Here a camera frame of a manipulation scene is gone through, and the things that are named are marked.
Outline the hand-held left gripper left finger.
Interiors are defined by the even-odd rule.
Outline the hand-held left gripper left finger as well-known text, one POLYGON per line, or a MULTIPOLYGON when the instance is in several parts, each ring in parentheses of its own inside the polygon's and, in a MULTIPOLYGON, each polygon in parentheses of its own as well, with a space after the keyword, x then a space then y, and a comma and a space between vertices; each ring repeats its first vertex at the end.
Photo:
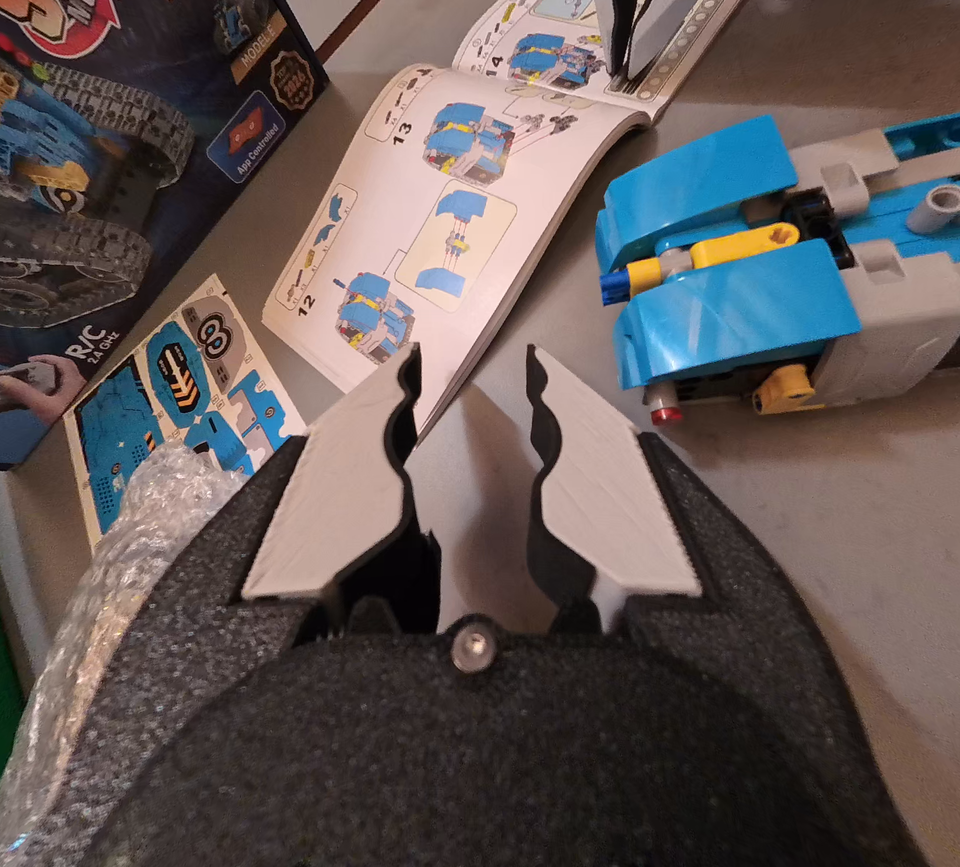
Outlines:
POLYGON ((308 428, 242 597, 318 597, 399 535, 415 511, 422 353, 408 344, 308 428))

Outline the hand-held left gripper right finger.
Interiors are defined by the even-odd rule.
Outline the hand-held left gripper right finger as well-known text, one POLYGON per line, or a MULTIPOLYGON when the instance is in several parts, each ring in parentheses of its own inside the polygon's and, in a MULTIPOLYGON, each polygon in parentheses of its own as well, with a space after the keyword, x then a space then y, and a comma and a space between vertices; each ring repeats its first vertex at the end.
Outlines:
POLYGON ((559 610, 592 605, 603 633, 618 630, 630 597, 701 597, 647 436, 537 345, 526 388, 541 460, 526 547, 534 584, 559 610))

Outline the blue grey toy robot model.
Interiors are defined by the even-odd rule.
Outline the blue grey toy robot model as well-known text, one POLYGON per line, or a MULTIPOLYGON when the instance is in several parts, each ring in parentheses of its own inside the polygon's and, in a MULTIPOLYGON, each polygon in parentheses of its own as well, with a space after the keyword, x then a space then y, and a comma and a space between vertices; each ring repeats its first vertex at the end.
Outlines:
POLYGON ((958 113, 789 149, 763 115, 616 178, 595 225, 618 382, 656 425, 686 405, 762 416, 894 398, 959 356, 958 113))

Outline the light grey connector assembly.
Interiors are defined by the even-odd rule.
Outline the light grey connector assembly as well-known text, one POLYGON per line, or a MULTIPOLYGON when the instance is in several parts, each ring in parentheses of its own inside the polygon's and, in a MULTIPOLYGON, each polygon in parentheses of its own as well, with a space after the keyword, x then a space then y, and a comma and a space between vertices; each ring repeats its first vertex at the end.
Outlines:
POLYGON ((911 210, 906 228, 912 234, 930 237, 953 224, 959 217, 960 190, 954 182, 933 186, 911 210))

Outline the grey desk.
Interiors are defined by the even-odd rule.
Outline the grey desk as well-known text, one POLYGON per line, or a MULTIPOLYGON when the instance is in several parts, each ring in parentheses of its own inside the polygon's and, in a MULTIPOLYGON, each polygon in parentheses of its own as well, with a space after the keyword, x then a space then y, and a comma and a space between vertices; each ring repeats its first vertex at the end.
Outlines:
MULTIPOLYGON (((416 62, 452 63, 497 0, 288 0, 330 80, 307 117, 98 372, 216 273, 297 411, 341 392, 262 325, 261 310, 361 118, 416 62)), ((442 549, 438 624, 477 612, 540 632, 554 608, 525 564, 539 467, 525 394, 530 343, 642 429, 618 389, 613 309, 596 282, 594 218, 610 181, 759 115, 802 146, 958 112, 958 0, 746 0, 654 129, 598 165, 456 400, 408 462, 442 549)), ((758 417, 692 407, 667 439, 774 556, 818 621, 894 801, 934 865, 958 865, 958 374, 902 397, 758 417)))

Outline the blue sticker sheet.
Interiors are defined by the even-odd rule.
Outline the blue sticker sheet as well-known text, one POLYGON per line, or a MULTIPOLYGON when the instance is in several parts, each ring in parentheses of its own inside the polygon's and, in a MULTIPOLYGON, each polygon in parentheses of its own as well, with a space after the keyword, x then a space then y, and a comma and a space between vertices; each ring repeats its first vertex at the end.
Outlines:
POLYGON ((182 442, 251 477, 306 430, 216 273, 75 402, 64 424, 91 550, 117 520, 135 470, 163 444, 182 442))

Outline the crumpled clear plastic wrap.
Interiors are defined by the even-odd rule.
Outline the crumpled clear plastic wrap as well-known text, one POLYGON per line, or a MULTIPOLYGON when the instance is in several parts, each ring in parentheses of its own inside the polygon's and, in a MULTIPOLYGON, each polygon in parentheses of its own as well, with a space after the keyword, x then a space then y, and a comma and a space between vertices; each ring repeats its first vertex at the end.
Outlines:
POLYGON ((94 549, 35 682, 2 776, 2 833, 53 804, 104 673, 150 589, 246 482, 180 442, 139 465, 94 549))

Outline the open instruction booklet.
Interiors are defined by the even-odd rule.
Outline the open instruction booklet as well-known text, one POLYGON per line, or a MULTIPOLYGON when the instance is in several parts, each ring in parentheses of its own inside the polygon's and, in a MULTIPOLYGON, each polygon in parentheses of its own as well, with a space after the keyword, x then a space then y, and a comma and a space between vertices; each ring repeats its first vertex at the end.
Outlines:
POLYGON ((598 162, 657 124, 742 1, 681 1, 648 73, 620 84, 601 0, 419 0, 415 41, 477 19, 449 66, 412 64, 382 89, 265 326, 344 393, 418 343, 415 422, 428 432, 598 162))

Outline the green box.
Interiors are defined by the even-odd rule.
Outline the green box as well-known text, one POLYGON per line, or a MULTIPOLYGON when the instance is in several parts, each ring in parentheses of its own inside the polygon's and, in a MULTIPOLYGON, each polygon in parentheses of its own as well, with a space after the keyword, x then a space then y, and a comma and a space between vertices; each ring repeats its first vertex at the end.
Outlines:
POLYGON ((19 639, 1 619, 1 772, 14 751, 31 684, 30 661, 19 639))

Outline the dark toy kit box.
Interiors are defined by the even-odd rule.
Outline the dark toy kit box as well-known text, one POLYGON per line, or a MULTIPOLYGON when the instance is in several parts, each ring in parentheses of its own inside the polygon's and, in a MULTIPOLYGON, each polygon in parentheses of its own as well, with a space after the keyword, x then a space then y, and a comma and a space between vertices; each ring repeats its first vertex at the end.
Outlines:
POLYGON ((2 471, 328 82, 286 0, 1 0, 2 471))

